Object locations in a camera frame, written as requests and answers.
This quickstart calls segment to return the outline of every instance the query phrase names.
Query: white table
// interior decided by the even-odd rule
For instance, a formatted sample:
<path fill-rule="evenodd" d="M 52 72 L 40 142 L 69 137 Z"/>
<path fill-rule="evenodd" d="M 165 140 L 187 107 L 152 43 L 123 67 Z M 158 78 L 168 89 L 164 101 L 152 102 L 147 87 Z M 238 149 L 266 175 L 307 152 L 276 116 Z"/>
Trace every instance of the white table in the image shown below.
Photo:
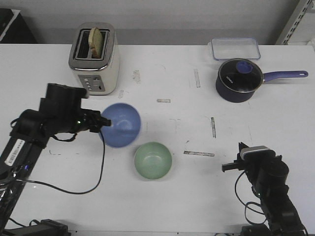
<path fill-rule="evenodd" d="M 0 45 L 0 149 L 9 139 L 9 123 L 25 109 L 38 109 L 47 83 L 79 86 L 67 63 L 70 47 Z M 142 119 L 138 139 L 124 148 L 106 148 L 103 180 L 94 192 L 73 196 L 27 184 L 11 217 L 24 224 L 57 220 L 78 231 L 75 235 L 240 232 L 246 224 L 244 207 L 233 189 L 240 172 L 223 173 L 221 165 L 232 162 L 238 142 L 244 142 L 283 155 L 290 168 L 289 197 L 309 233 L 315 233 L 315 53 L 311 46 L 259 48 L 261 59 L 256 63 L 263 72 L 307 70 L 309 76 L 269 82 L 249 101 L 235 104 L 216 92 L 220 62 L 212 59 L 207 46 L 120 45 L 115 91 L 84 99 L 82 107 L 103 111 L 117 102 L 133 105 Z M 159 180 L 148 181 L 134 168 L 136 149 L 148 141 L 163 143 L 173 154 L 170 172 Z M 187 155 L 185 150 L 215 156 Z M 30 179 L 72 191 L 90 189 L 97 182 L 101 153 L 94 133 L 81 132 L 72 143 L 50 140 Z M 258 200 L 245 177 L 238 191 L 245 202 Z M 262 220 L 248 214 L 252 221 Z"/>

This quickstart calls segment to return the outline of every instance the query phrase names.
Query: blue handle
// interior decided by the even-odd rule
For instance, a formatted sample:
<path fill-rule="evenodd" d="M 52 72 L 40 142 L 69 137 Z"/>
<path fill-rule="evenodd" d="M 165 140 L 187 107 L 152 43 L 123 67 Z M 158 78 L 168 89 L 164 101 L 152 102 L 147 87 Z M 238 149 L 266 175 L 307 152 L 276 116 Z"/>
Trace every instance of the blue handle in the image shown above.
<path fill-rule="evenodd" d="M 305 70 L 292 70 L 292 71 L 274 71 L 264 73 L 264 82 L 274 80 L 277 78 L 299 78 L 307 77 L 309 74 Z"/>

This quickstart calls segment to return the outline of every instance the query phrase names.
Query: container lid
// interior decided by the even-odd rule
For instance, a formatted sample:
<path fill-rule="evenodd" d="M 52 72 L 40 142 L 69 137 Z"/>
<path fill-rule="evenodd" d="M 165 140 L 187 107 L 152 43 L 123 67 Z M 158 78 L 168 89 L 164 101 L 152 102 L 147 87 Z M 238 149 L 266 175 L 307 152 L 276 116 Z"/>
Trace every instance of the container lid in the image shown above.
<path fill-rule="evenodd" d="M 255 38 L 213 38 L 208 45 L 215 60 L 260 58 Z"/>
<path fill-rule="evenodd" d="M 260 68 L 246 59 L 225 61 L 219 68 L 219 79 L 228 89 L 235 92 L 253 92 L 263 82 Z"/>

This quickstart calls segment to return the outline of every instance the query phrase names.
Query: white wall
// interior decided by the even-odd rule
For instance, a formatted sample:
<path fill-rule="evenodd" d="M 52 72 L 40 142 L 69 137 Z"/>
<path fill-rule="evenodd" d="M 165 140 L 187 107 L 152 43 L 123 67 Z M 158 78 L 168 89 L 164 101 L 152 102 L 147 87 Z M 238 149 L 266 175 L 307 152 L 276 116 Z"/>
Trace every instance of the white wall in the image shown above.
<path fill-rule="evenodd" d="M 72 43 L 84 22 L 108 22 L 120 44 L 207 44 L 252 36 L 273 44 L 298 0 L 1 0 L 40 43 Z"/>

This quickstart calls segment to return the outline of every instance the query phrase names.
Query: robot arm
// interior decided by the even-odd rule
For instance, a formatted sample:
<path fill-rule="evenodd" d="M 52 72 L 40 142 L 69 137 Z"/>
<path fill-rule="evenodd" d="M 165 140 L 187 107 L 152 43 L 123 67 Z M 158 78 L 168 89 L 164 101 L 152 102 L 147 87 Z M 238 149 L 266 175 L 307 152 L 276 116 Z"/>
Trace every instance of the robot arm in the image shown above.
<path fill-rule="evenodd" d="M 16 120 L 0 157 L 0 234 L 25 186 L 17 179 L 31 174 L 50 137 L 84 130 L 98 133 L 102 126 L 111 125 L 99 111 L 81 109 L 86 96 L 84 88 L 48 84 L 39 111 L 25 110 Z"/>
<path fill-rule="evenodd" d="M 245 170 L 253 193 L 260 198 L 261 209 L 267 218 L 271 235 L 305 235 L 305 227 L 287 195 L 289 187 L 285 181 L 289 168 L 282 161 L 281 155 L 276 156 L 273 150 L 265 146 L 248 147 L 240 143 L 237 160 L 222 165 L 224 172 L 232 169 Z"/>

